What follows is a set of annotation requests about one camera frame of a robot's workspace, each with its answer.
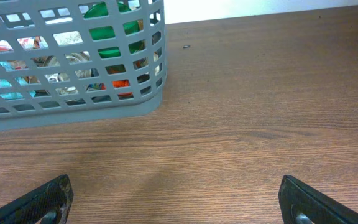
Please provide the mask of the colourful tissue multipack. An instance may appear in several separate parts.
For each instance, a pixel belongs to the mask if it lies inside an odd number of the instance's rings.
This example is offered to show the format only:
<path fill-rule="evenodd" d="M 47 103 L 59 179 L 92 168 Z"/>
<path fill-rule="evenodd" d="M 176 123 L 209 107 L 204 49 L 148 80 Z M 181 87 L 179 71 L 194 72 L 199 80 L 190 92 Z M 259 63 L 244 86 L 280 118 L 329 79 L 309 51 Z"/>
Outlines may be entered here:
<path fill-rule="evenodd" d="M 47 49 L 48 43 L 42 36 L 24 37 L 16 40 L 24 50 Z M 14 48 L 6 40 L 0 40 L 0 53 L 13 52 Z"/>

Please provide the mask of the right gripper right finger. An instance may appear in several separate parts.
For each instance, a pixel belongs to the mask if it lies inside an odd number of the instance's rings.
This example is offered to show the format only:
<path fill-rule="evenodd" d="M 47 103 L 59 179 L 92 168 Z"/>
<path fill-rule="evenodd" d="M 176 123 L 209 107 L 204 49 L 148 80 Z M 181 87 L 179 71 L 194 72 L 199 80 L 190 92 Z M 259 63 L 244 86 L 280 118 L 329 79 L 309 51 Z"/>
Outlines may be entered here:
<path fill-rule="evenodd" d="M 358 224 L 358 213 L 292 175 L 284 175 L 278 199 L 285 224 Z"/>

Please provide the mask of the grey plastic shopping basket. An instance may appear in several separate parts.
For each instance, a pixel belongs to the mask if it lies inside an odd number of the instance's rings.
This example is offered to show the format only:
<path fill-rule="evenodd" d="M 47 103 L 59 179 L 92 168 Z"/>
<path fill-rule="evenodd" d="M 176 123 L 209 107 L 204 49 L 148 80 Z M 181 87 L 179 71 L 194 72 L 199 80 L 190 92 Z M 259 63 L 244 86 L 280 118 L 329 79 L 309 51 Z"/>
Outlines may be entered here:
<path fill-rule="evenodd" d="M 108 15 L 85 19 L 84 14 L 98 3 L 106 4 Z M 117 3 L 137 9 L 119 12 Z M 142 19 L 143 30 L 126 34 L 123 25 Z M 115 38 L 93 40 L 90 29 L 112 26 Z M 19 38 L 42 36 L 47 49 L 24 50 Z M 141 116 L 156 109 L 162 100 L 167 77 L 165 21 L 163 1 L 0 1 L 0 40 L 8 41 L 13 52 L 0 53 L 0 79 L 11 83 L 0 94 L 19 92 L 23 98 L 4 100 L 0 97 L 0 131 L 52 124 Z M 134 54 L 129 44 L 144 40 L 145 49 Z M 101 58 L 99 49 L 119 47 L 121 56 Z M 70 65 L 65 54 L 87 51 L 90 61 Z M 56 56 L 59 67 L 38 68 L 33 58 Z M 134 68 L 134 62 L 147 58 L 148 65 Z M 1 62 L 9 62 L 8 71 Z M 126 72 L 109 75 L 105 67 L 125 66 Z M 74 70 L 89 69 L 91 78 L 77 79 Z M 56 88 L 65 83 L 49 84 L 43 75 L 67 72 L 78 88 L 75 95 L 60 96 Z M 138 83 L 137 77 L 149 73 L 150 78 Z M 20 85 L 15 77 L 30 77 L 29 85 Z M 125 80 L 129 87 L 114 88 L 112 81 Z M 32 97 L 31 90 L 45 90 L 48 96 Z M 130 98 L 118 94 L 131 92 Z"/>

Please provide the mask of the light green packet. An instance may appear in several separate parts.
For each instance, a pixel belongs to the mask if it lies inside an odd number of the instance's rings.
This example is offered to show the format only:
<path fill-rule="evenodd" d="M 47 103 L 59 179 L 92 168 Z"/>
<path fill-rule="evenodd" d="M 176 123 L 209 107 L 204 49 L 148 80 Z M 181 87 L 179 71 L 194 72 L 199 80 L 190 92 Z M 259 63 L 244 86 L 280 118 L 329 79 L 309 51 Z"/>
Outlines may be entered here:
<path fill-rule="evenodd" d="M 9 62 L 1 62 L 1 65 L 8 71 L 13 70 L 13 67 Z M 17 81 L 20 85 L 29 85 L 29 80 L 30 77 L 15 77 L 15 81 Z M 6 79 L 0 79 L 0 89 L 10 88 L 11 86 L 11 83 L 9 83 Z M 31 90 L 29 91 L 29 95 L 32 97 L 48 96 L 48 93 L 45 90 Z M 2 93 L 0 94 L 0 97 L 4 100 L 16 100 L 23 98 L 22 94 L 19 92 Z"/>

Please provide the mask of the green lid glass jar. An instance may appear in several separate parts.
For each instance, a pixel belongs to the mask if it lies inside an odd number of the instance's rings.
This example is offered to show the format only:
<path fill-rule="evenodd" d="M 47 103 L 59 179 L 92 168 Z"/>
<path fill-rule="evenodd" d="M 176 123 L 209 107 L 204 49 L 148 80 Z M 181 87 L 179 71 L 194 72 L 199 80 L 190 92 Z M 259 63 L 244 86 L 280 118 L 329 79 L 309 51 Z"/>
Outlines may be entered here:
<path fill-rule="evenodd" d="M 130 7 L 124 4 L 123 2 L 118 2 L 117 5 L 119 8 L 119 12 L 129 12 L 137 9 L 136 6 Z M 101 17 L 107 15 L 108 15 L 108 10 L 106 4 L 102 2 L 90 8 L 84 14 L 83 17 L 85 19 L 89 19 L 93 17 Z M 123 28 L 126 34 L 138 33 L 143 30 L 142 19 L 125 23 L 123 25 Z M 111 38 L 115 38 L 116 36 L 112 26 L 92 28 L 89 30 L 89 32 L 93 40 L 111 39 Z M 134 54 L 144 49 L 145 49 L 144 40 L 140 40 L 129 44 L 129 52 L 131 54 Z M 113 58 L 113 57 L 121 56 L 121 51 L 119 50 L 119 47 L 107 47 L 105 49 L 99 49 L 98 52 L 101 58 Z"/>

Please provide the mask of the silver tin can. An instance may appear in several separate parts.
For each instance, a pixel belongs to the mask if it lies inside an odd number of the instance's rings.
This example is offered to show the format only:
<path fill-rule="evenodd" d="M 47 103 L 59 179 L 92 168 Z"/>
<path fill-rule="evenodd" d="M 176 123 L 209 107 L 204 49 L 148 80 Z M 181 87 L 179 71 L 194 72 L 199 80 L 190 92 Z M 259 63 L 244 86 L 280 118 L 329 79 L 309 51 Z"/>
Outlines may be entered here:
<path fill-rule="evenodd" d="M 87 51 L 82 52 L 75 52 L 65 54 L 65 59 L 70 65 L 85 63 L 90 61 L 90 55 Z M 33 58 L 34 63 L 38 68 L 49 68 L 49 67 L 59 67 L 60 61 L 57 59 L 56 56 L 46 56 L 46 57 L 38 57 Z M 73 73 L 76 75 L 77 79 L 85 79 L 91 78 L 93 76 L 93 71 L 91 68 L 89 69 L 80 69 L 74 70 Z M 71 83 L 70 75 L 67 72 L 56 72 L 56 73 L 49 73 L 43 75 L 46 81 L 49 84 L 56 84 L 56 83 L 65 83 L 64 86 L 58 87 L 55 89 L 57 94 L 60 96 L 64 95 L 75 95 L 78 94 L 78 88 Z"/>

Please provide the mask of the orange spaghetti pasta packet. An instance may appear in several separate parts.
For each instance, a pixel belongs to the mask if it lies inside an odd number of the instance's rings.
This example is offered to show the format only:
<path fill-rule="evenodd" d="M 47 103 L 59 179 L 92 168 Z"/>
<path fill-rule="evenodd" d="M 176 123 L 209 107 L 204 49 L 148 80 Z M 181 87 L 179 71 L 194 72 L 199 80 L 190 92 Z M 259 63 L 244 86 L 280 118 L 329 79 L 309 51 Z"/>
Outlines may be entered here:
<path fill-rule="evenodd" d="M 134 68 L 137 70 L 137 69 L 140 69 L 142 67 L 145 67 L 148 64 L 149 63 L 148 63 L 147 58 L 143 58 L 143 59 L 140 59 L 140 60 L 134 62 Z M 123 64 L 110 65 L 110 66 L 105 67 L 105 69 L 106 69 L 106 71 L 107 71 L 107 73 L 109 75 L 114 75 L 114 74 L 126 72 L 125 66 Z M 143 75 L 138 76 L 137 81 L 138 81 L 138 83 L 143 83 L 143 82 L 147 81 L 149 78 L 150 78 L 149 73 L 145 73 Z M 114 80 L 114 81 L 112 81 L 112 85 L 113 85 L 114 88 L 124 88 L 124 87 L 129 87 L 130 82 L 129 82 L 128 79 Z M 120 94 L 118 94 L 118 96 L 120 98 L 130 98 L 132 96 L 132 93 L 131 92 L 120 93 Z"/>

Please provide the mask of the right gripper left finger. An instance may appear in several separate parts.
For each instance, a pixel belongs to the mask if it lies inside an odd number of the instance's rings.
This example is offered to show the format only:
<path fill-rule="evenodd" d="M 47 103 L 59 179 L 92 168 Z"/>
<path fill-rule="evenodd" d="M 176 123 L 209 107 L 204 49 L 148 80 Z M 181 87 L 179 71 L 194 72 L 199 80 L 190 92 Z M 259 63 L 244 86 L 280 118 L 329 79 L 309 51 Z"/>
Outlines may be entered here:
<path fill-rule="evenodd" d="M 65 224 L 73 202 L 69 176 L 59 175 L 0 208 L 2 223 Z"/>

